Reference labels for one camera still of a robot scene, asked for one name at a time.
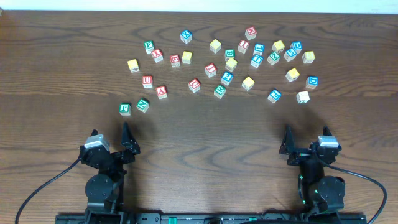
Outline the red A block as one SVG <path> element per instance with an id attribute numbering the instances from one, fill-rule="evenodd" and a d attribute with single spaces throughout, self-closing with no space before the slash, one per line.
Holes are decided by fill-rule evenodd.
<path id="1" fill-rule="evenodd" d="M 167 97 L 167 89 L 164 85 L 158 86 L 155 90 L 156 90 L 158 99 L 164 99 Z"/>

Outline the red i block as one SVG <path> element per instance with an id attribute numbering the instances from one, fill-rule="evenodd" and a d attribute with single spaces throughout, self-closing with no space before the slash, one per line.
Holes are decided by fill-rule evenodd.
<path id="1" fill-rule="evenodd" d="M 242 54 L 245 54 L 248 48 L 249 48 L 248 41 L 241 40 L 240 43 L 238 44 L 238 52 L 241 52 Z"/>
<path id="2" fill-rule="evenodd" d="M 217 74 L 217 68 L 213 63 L 210 63 L 205 66 L 205 73 L 208 78 L 211 78 Z"/>

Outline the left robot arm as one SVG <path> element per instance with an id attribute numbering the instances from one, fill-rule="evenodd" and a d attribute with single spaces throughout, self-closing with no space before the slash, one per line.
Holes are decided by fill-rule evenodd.
<path id="1" fill-rule="evenodd" d="M 130 223 L 134 218 L 123 211 L 125 164 L 135 161 L 140 147 L 129 125 L 123 124 L 121 145 L 124 150 L 110 151 L 110 143 L 97 130 L 93 130 L 78 156 L 82 164 L 98 169 L 85 185 L 87 208 L 84 223 Z"/>

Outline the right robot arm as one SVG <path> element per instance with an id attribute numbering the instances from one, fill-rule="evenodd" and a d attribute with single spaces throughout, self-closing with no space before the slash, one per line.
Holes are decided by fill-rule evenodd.
<path id="1" fill-rule="evenodd" d="M 286 127 L 279 154 L 287 155 L 289 166 L 299 166 L 298 192 L 305 205 L 304 215 L 335 213 L 344 208 L 345 181 L 326 176 L 324 167 L 335 162 L 341 146 L 328 127 L 309 147 L 295 146 L 290 127 Z"/>

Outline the green J block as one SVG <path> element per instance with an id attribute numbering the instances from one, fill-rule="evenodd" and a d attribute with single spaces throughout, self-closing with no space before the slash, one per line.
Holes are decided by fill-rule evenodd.
<path id="1" fill-rule="evenodd" d="M 121 116 L 131 115 L 131 105 L 129 103 L 121 103 L 119 105 L 119 113 Z"/>

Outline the green N block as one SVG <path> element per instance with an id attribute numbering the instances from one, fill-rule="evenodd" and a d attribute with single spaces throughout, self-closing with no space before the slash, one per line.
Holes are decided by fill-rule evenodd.
<path id="1" fill-rule="evenodd" d="M 149 102 L 143 98 L 141 98 L 136 104 L 136 108 L 143 113 L 145 113 L 149 109 L 149 107 Z"/>

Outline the plain wood green-sided block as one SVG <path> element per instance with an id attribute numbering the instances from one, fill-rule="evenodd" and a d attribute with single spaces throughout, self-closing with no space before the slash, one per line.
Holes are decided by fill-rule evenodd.
<path id="1" fill-rule="evenodd" d="M 301 91 L 297 93 L 296 99 L 298 104 L 303 104 L 307 103 L 310 100 L 310 96 L 307 91 Z"/>

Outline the blue D block lower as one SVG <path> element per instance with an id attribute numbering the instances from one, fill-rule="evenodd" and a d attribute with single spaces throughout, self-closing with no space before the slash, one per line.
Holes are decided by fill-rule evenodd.
<path id="1" fill-rule="evenodd" d="M 319 79 L 316 76 L 309 76 L 306 80 L 305 87 L 308 89 L 315 89 L 319 84 Z"/>

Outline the blue d block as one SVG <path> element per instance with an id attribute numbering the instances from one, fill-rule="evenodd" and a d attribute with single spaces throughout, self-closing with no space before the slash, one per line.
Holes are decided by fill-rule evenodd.
<path id="1" fill-rule="evenodd" d="M 300 41 L 295 41 L 291 43 L 290 48 L 294 50 L 297 54 L 299 54 L 302 51 L 303 46 Z"/>
<path id="2" fill-rule="evenodd" d="M 319 84 L 319 79 L 316 76 L 309 76 L 306 80 L 305 87 L 308 89 L 315 89 Z"/>

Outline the blue P block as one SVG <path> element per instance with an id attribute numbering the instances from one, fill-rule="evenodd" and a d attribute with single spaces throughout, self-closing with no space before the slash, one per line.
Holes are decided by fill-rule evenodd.
<path id="1" fill-rule="evenodd" d="M 269 93 L 267 99 L 268 99 L 270 102 L 272 102 L 272 103 L 276 103 L 276 102 L 280 99 L 281 96 L 282 96 L 282 93 L 281 93 L 279 90 L 273 89 L 273 90 Z"/>

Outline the red U block left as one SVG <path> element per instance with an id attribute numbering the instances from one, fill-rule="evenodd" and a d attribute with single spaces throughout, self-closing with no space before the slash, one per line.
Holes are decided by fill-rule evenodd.
<path id="1" fill-rule="evenodd" d="M 151 75 L 144 75 L 142 77 L 142 85 L 144 88 L 152 88 L 153 87 L 153 78 Z"/>

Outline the red u block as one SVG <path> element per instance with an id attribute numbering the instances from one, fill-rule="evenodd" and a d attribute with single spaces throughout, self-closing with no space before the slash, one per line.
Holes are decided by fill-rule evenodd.
<path id="1" fill-rule="evenodd" d="M 142 85 L 144 88 L 152 88 L 153 87 L 153 78 L 151 75 L 144 75 L 142 77 Z"/>
<path id="2" fill-rule="evenodd" d="M 198 90 L 200 90 L 201 83 L 197 78 L 194 78 L 193 80 L 189 81 L 188 87 L 193 93 L 196 93 Z"/>

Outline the yellow block far left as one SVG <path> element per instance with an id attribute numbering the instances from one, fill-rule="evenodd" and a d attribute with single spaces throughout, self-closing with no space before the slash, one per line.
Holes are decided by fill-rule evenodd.
<path id="1" fill-rule="evenodd" d="M 138 64 L 138 62 L 137 62 L 136 59 L 129 60 L 129 61 L 127 62 L 127 65 L 128 65 L 128 67 L 129 67 L 129 70 L 130 70 L 131 73 L 139 72 L 139 71 L 140 71 L 139 64 Z"/>

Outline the yellow 8 block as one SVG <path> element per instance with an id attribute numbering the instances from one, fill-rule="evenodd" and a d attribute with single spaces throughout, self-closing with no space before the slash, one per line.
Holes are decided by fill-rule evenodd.
<path id="1" fill-rule="evenodd" d="M 310 64 L 315 60 L 314 51 L 306 51 L 302 55 L 302 60 L 304 64 Z"/>

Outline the blue S block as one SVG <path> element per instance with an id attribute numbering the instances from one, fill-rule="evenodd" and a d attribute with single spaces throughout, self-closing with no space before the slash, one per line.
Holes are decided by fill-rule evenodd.
<path id="1" fill-rule="evenodd" d="M 289 48 L 284 53 L 284 58 L 287 62 L 293 60 L 297 56 L 296 51 L 293 48 Z"/>

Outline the red U block centre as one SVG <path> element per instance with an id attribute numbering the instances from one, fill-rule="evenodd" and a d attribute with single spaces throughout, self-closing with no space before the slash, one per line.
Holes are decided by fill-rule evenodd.
<path id="1" fill-rule="evenodd" d="M 198 90 L 200 90 L 201 83 L 197 78 L 194 78 L 193 80 L 189 81 L 188 87 L 193 93 L 196 93 Z"/>

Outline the green R block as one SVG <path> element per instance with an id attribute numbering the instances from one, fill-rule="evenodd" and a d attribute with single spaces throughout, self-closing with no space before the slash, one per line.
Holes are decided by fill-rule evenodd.
<path id="1" fill-rule="evenodd" d="M 214 90 L 214 95 L 219 99 L 222 99 L 225 93 L 226 88 L 223 85 L 218 85 Z"/>

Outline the red X block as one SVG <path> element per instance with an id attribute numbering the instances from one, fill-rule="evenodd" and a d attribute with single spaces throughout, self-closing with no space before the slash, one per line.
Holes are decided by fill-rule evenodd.
<path id="1" fill-rule="evenodd" d="M 155 49 L 151 52 L 152 58 L 154 59 L 155 63 L 158 63 L 164 59 L 163 53 L 160 49 Z"/>

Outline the green Z block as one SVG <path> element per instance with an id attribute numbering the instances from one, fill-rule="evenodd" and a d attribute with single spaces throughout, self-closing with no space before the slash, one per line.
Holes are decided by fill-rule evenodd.
<path id="1" fill-rule="evenodd" d="M 267 58 L 267 61 L 270 65 L 275 65 L 279 60 L 280 55 L 277 52 L 271 53 Z"/>

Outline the blue D block upper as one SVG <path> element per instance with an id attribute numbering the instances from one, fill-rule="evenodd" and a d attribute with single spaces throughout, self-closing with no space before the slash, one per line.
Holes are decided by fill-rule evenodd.
<path id="1" fill-rule="evenodd" d="M 302 51 L 303 46 L 300 41 L 295 41 L 291 43 L 290 48 L 294 50 L 297 54 L 299 54 Z"/>

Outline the blue T block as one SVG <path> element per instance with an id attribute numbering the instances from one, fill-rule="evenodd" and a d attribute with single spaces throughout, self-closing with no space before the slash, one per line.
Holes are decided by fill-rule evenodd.
<path id="1" fill-rule="evenodd" d="M 263 60 L 264 58 L 261 55 L 255 54 L 251 59 L 251 66 L 253 66 L 254 68 L 259 68 Z"/>

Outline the blue 2 block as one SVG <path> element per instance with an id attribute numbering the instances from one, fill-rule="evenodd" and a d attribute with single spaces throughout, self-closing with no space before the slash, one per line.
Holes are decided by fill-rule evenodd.
<path id="1" fill-rule="evenodd" d="M 224 74 L 221 76 L 221 83 L 229 86 L 229 84 L 232 82 L 233 80 L 233 74 L 229 73 L 229 72 L 224 72 Z"/>

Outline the green F block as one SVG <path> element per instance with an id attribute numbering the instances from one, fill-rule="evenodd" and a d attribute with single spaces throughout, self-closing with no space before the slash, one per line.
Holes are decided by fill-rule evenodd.
<path id="1" fill-rule="evenodd" d="M 152 40 L 145 41 L 144 48 L 146 50 L 146 54 L 150 54 L 155 50 L 154 42 Z"/>

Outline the yellow block upper right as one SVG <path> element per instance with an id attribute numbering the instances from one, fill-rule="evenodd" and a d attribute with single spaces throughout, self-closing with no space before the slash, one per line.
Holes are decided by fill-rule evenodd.
<path id="1" fill-rule="evenodd" d="M 277 54 L 283 52 L 284 49 L 285 49 L 285 45 L 284 45 L 283 41 L 281 41 L 281 40 L 278 40 L 272 44 L 272 50 L 274 52 L 276 52 Z"/>

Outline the yellow block below B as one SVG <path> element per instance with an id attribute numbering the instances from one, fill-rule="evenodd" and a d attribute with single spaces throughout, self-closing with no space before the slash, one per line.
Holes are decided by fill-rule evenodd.
<path id="1" fill-rule="evenodd" d="M 229 59 L 226 61 L 225 68 L 226 68 L 228 71 L 233 72 L 234 69 L 237 67 L 237 64 L 238 64 L 238 62 L 237 62 L 234 58 L 229 58 Z"/>

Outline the yellow block beside red E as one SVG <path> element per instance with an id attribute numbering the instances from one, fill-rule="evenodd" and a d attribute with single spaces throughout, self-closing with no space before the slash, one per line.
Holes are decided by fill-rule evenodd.
<path id="1" fill-rule="evenodd" d="M 189 51 L 184 51 L 182 54 L 182 62 L 186 64 L 191 64 L 193 54 Z"/>

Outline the blue L block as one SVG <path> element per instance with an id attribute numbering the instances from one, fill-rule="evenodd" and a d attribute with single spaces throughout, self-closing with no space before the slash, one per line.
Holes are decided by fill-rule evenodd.
<path id="1" fill-rule="evenodd" d="M 260 55 L 260 56 L 262 56 L 263 53 L 264 53 L 264 49 L 265 49 L 264 44 L 255 43 L 255 44 L 254 44 L 253 55 Z"/>

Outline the green B block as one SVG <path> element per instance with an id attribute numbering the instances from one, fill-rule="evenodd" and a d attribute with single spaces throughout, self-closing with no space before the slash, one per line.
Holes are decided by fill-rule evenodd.
<path id="1" fill-rule="evenodd" d="M 228 61 L 230 58 L 235 58 L 235 50 L 234 49 L 226 49 L 224 52 L 225 61 Z"/>

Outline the red H block top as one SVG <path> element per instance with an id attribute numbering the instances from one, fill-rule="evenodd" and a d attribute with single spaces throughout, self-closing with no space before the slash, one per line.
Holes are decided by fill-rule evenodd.
<path id="1" fill-rule="evenodd" d="M 247 40 L 255 39 L 257 36 L 257 30 L 254 26 L 245 29 L 245 37 Z"/>

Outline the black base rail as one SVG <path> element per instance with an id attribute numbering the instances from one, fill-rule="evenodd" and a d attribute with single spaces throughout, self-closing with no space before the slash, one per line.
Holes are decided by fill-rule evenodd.
<path id="1" fill-rule="evenodd" d="M 130 223 L 130 224 L 205 224 L 205 223 L 366 223 L 364 215 L 327 214 L 313 215 L 307 220 L 300 215 L 278 213 L 276 211 L 256 214 L 210 214 L 210 215 L 179 215 L 159 213 L 121 213 L 119 215 L 86 214 L 86 215 L 57 215 L 56 224 L 84 224 L 84 223 Z"/>

